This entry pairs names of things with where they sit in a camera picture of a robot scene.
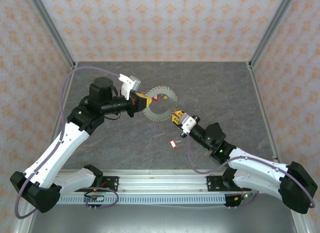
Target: patterned wallpaper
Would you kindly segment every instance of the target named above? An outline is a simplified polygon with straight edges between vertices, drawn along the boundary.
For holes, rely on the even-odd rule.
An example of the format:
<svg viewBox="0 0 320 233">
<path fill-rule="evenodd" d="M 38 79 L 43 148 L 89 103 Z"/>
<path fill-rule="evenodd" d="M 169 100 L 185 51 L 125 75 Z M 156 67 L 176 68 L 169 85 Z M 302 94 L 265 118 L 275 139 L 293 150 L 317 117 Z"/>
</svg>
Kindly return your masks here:
<svg viewBox="0 0 320 233">
<path fill-rule="evenodd" d="M 320 0 L 294 0 L 254 72 L 283 161 L 320 187 Z M 319 230 L 320 189 L 315 200 Z"/>
<path fill-rule="evenodd" d="M 282 0 L 42 0 L 75 61 L 249 61 Z"/>
<path fill-rule="evenodd" d="M 30 0 L 0 0 L 0 232 L 13 232 L 9 179 L 48 147 L 69 71 Z"/>
</svg>

